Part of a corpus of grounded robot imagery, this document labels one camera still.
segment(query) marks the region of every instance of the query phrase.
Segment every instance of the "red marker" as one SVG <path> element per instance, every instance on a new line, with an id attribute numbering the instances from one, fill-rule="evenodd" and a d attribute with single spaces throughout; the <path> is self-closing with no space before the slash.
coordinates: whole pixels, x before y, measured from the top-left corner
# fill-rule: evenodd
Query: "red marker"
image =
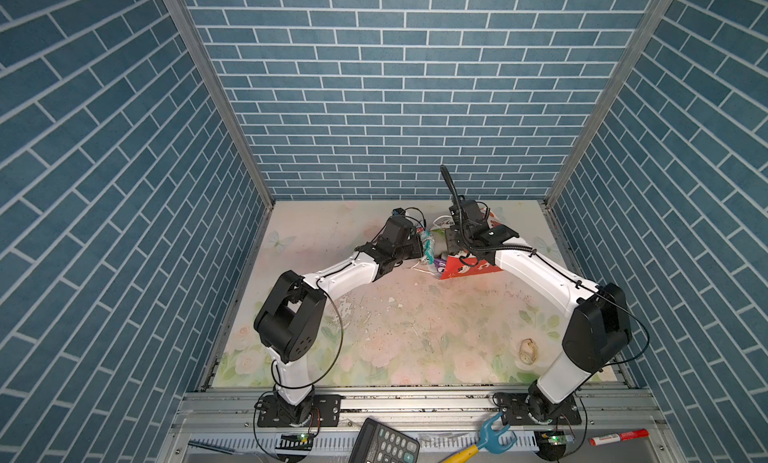
<path id="1" fill-rule="evenodd" d="M 633 440 L 636 438 L 648 437 L 648 430 L 635 430 L 627 431 L 626 433 L 613 433 L 612 435 L 598 436 L 589 439 L 589 444 L 592 446 L 607 445 L 608 443 L 616 443 L 617 441 Z"/>

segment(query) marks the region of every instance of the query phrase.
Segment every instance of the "blue brick wall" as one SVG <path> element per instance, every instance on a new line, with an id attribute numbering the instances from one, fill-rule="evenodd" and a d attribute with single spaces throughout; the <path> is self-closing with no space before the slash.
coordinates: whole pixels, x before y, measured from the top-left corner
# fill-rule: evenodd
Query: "blue brick wall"
<path id="1" fill-rule="evenodd" d="M 691 461 L 768 450 L 767 6 L 674 0 L 555 207 Z"/>
<path id="2" fill-rule="evenodd" d="M 649 0 L 186 0 L 278 199 L 542 198 Z"/>
<path id="3" fill-rule="evenodd" d="M 0 0 L 0 461 L 144 461 L 264 211 L 161 0 Z"/>

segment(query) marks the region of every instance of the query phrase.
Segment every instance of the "metal corner post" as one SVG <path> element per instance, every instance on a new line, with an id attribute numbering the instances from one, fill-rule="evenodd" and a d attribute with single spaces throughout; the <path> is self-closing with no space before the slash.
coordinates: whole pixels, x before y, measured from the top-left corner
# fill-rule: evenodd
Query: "metal corner post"
<path id="1" fill-rule="evenodd" d="M 203 83 L 206 88 L 208 88 L 208 93 L 210 94 L 214 105 L 216 105 L 216 110 L 218 110 L 222 121 L 224 121 L 227 131 L 232 137 L 232 142 L 234 142 L 237 153 L 240 154 L 240 157 L 245 163 L 251 180 L 254 181 L 256 190 L 264 199 L 266 208 L 271 210 L 275 200 L 272 198 L 270 188 L 266 185 L 266 181 L 264 181 L 264 177 L 256 164 L 254 154 L 248 146 L 248 141 L 246 140 L 245 133 L 243 133 L 243 128 L 237 121 L 230 100 L 226 96 L 221 80 L 219 80 L 219 77 L 216 74 L 214 64 L 208 57 L 203 41 L 197 33 L 197 28 L 192 20 L 192 15 L 187 8 L 187 4 L 184 0 L 163 0 L 163 3 L 168 8 L 170 18 L 174 21 L 174 24 L 192 57 L 192 62 L 200 73 L 200 76 L 203 78 Z"/>
<path id="2" fill-rule="evenodd" d="M 624 86 L 627 78 L 629 78 L 632 68 L 638 63 L 645 46 L 656 31 L 656 27 L 661 23 L 661 19 L 672 1 L 650 0 L 648 3 L 640 24 L 632 33 L 624 53 L 619 58 L 616 68 L 614 68 L 613 73 L 608 79 L 608 84 L 605 85 L 605 89 L 600 93 L 592 113 L 587 117 L 587 121 L 581 128 L 581 133 L 576 138 L 571 153 L 565 158 L 562 168 L 544 196 L 544 204 L 547 208 L 552 208 L 558 198 L 560 198 L 565 186 L 568 184 L 568 180 L 570 180 L 571 175 L 576 170 L 578 162 L 581 161 L 581 157 L 584 156 L 587 148 L 589 148 L 592 138 L 594 138 L 603 120 L 608 115 L 610 107 L 614 104 L 621 88 Z"/>

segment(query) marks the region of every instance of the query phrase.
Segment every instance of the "black mounting plate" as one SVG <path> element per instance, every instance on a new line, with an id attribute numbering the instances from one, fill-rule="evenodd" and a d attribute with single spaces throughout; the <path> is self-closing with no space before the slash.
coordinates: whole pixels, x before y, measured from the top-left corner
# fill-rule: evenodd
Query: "black mounting plate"
<path id="1" fill-rule="evenodd" d="M 293 426 L 277 418 L 277 398 L 274 395 L 264 395 L 260 401 L 261 407 L 256 426 L 259 428 L 289 428 Z M 320 426 L 339 426 L 339 412 L 341 411 L 341 395 L 315 395 L 312 400 L 312 408 L 320 411 Z M 317 427 L 317 421 L 312 421 L 312 426 Z"/>
<path id="2" fill-rule="evenodd" d="M 493 401 L 502 410 L 502 423 L 504 425 L 540 425 L 539 421 L 531 418 L 528 413 L 528 403 L 526 399 L 528 393 L 494 393 Z M 571 426 L 581 425 L 581 414 L 578 412 L 576 406 L 576 400 L 573 395 L 570 395 L 567 399 L 563 400 L 562 414 L 560 415 L 560 422 L 563 425 L 567 425 L 569 422 Z"/>

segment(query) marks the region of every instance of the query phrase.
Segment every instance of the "blue fork head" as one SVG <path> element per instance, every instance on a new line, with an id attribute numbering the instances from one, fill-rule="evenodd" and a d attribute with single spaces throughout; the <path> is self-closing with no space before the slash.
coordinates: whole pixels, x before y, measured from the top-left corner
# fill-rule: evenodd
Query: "blue fork head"
<path id="1" fill-rule="evenodd" d="M 498 431 L 492 430 L 491 425 L 493 425 L 494 422 L 501 417 L 502 413 L 499 412 L 497 415 L 491 417 L 482 424 L 482 427 L 480 427 L 480 441 L 478 441 L 477 444 L 478 449 L 486 449 L 491 453 L 499 454 L 504 453 L 506 450 L 512 448 L 514 443 L 517 442 L 517 435 L 512 433 L 512 439 L 508 444 L 502 445 L 499 443 L 498 439 L 501 438 L 501 436 L 504 435 L 507 430 L 509 430 L 509 425 L 506 425 L 504 428 Z"/>

